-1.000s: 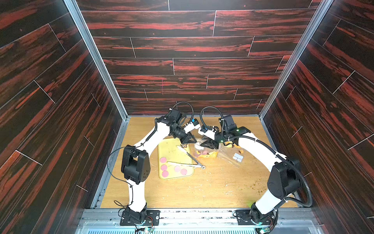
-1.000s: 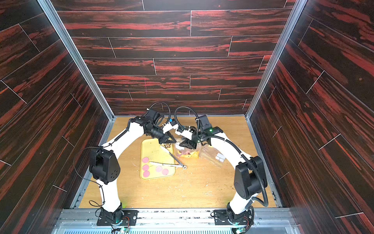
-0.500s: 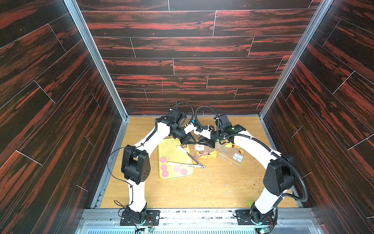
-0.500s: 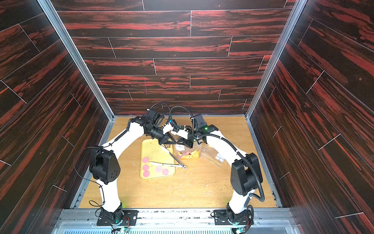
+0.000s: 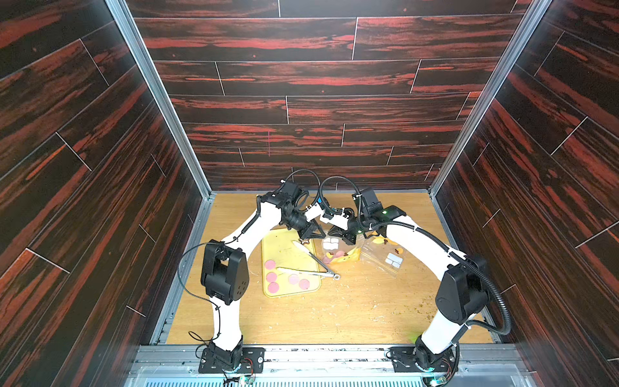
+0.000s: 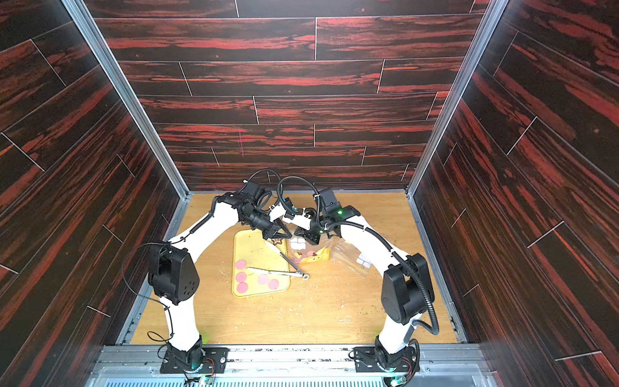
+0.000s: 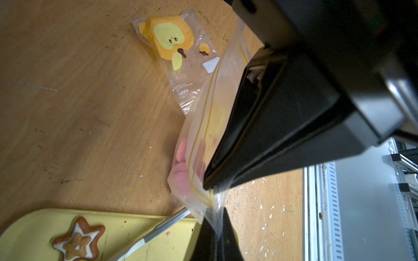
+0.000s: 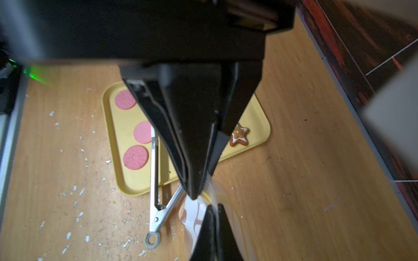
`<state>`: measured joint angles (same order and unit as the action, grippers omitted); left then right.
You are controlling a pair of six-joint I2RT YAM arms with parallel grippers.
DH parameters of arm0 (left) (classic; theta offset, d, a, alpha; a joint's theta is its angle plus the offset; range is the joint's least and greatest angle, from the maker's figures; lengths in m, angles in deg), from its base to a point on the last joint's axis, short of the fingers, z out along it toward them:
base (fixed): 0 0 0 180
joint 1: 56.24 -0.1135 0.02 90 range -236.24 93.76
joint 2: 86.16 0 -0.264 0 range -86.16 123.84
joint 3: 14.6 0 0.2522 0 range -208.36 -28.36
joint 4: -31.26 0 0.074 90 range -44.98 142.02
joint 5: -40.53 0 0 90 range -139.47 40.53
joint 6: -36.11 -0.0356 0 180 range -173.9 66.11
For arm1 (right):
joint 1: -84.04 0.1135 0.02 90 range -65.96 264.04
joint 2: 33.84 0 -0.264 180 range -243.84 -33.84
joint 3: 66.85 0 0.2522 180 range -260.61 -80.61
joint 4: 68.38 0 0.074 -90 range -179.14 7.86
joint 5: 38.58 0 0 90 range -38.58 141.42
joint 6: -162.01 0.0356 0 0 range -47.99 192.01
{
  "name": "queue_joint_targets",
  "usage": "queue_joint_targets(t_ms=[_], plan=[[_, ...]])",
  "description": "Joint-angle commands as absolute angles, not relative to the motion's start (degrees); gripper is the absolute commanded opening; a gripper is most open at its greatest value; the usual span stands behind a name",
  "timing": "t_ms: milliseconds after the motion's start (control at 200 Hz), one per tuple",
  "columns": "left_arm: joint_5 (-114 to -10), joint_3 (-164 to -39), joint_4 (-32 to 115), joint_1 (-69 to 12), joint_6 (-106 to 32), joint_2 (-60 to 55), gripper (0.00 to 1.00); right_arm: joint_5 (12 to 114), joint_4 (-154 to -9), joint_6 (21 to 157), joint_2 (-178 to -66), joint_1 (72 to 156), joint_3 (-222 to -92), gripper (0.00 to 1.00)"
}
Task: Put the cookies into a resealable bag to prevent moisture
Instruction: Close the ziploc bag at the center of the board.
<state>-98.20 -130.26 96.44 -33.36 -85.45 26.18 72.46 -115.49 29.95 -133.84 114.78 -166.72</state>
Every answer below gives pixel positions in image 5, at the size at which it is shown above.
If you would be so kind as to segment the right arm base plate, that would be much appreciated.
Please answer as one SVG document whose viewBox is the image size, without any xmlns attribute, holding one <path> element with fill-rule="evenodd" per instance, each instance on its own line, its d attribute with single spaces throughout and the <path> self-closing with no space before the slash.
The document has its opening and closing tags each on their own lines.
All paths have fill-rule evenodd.
<svg viewBox="0 0 619 387">
<path fill-rule="evenodd" d="M 426 348 L 391 347 L 385 357 L 394 372 L 453 373 L 459 362 L 459 347 L 452 346 L 440 354 Z"/>
</svg>

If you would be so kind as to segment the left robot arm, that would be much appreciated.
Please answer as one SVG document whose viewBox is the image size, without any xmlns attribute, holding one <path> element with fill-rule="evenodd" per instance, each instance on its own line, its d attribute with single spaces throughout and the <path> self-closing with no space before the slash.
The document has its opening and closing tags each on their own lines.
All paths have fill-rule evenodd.
<svg viewBox="0 0 619 387">
<path fill-rule="evenodd" d="M 240 299 L 249 287 L 248 258 L 255 247 L 277 226 L 297 231 L 302 241 L 326 237 L 317 220 L 300 209 L 309 192 L 293 182 L 296 174 L 309 174 L 321 182 L 310 169 L 292 172 L 275 190 L 256 197 L 255 211 L 229 236 L 190 248 L 205 248 L 200 283 L 206 292 L 202 300 L 213 306 L 214 335 L 201 342 L 198 348 L 203 353 L 198 358 L 202 365 L 214 366 L 214 372 L 232 372 L 242 363 Z"/>
</svg>

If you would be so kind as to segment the clear resealable bag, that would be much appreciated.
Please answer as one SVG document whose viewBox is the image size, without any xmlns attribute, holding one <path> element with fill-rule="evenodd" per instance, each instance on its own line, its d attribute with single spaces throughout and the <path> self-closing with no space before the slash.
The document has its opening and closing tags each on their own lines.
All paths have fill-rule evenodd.
<svg viewBox="0 0 619 387">
<path fill-rule="evenodd" d="M 320 240 L 318 256 L 325 264 L 345 264 L 360 261 L 363 234 L 345 232 L 333 226 L 327 236 Z"/>
</svg>

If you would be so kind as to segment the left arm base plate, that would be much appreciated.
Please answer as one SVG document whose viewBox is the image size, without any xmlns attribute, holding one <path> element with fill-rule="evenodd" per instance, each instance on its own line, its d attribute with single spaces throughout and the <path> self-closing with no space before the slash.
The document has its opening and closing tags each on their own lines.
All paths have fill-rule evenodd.
<svg viewBox="0 0 619 387">
<path fill-rule="evenodd" d="M 260 347 L 241 347 L 232 351 L 205 348 L 198 365 L 199 374 L 260 374 L 264 369 L 266 350 Z"/>
</svg>

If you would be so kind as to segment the metal tongs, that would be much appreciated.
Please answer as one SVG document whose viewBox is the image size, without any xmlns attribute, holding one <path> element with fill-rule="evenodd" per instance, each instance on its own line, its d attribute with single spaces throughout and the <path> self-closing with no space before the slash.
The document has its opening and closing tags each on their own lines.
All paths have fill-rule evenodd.
<svg viewBox="0 0 619 387">
<path fill-rule="evenodd" d="M 303 255 L 310 258 L 310 260 L 315 264 L 315 267 L 312 269 L 294 269 L 285 266 L 277 266 L 276 269 L 280 270 L 284 273 L 297 273 L 297 274 L 305 274 L 310 276 L 322 277 L 322 278 L 331 278 L 334 281 L 339 281 L 341 276 L 329 268 L 327 264 L 321 261 L 309 248 L 304 245 L 300 241 L 293 241 L 292 244 L 302 252 Z"/>
</svg>

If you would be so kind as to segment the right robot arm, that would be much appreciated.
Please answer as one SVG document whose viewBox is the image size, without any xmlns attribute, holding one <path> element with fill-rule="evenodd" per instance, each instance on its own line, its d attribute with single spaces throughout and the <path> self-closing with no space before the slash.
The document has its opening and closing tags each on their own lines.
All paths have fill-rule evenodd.
<svg viewBox="0 0 619 387">
<path fill-rule="evenodd" d="M 454 374 L 459 366 L 459 340 L 473 326 L 508 335 L 513 320 L 506 301 L 491 279 L 487 262 L 453 248 L 419 226 L 397 206 L 382 206 L 373 189 L 356 189 L 356 213 L 335 209 L 317 191 L 322 223 L 331 224 L 341 237 L 352 239 L 372 233 L 385 237 L 412 254 L 440 281 L 435 296 L 437 313 L 414 344 L 411 359 L 422 372 Z"/>
</svg>

